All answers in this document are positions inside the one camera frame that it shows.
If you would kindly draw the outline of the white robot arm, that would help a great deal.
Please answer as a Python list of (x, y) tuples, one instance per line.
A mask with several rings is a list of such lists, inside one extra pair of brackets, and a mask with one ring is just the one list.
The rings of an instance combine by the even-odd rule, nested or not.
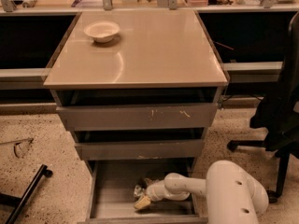
[(263, 185), (231, 161), (216, 161), (205, 179), (168, 174), (150, 181), (144, 188), (136, 185), (136, 210), (146, 209), (163, 199), (184, 201), (191, 194), (206, 198), (208, 224), (259, 224), (258, 216), (268, 208)]

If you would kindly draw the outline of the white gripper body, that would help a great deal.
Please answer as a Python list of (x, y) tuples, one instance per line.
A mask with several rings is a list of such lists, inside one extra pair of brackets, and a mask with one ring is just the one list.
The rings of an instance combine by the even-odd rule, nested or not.
[(169, 197), (168, 190), (165, 188), (163, 180), (151, 183), (146, 188), (146, 194), (153, 202), (158, 202)]

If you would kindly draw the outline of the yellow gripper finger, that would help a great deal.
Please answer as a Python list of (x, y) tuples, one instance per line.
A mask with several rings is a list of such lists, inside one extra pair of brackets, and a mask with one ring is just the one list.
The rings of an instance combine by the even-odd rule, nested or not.
[(137, 210), (142, 210), (149, 207), (151, 204), (151, 199), (149, 196), (145, 195), (140, 197), (134, 204), (134, 208)]

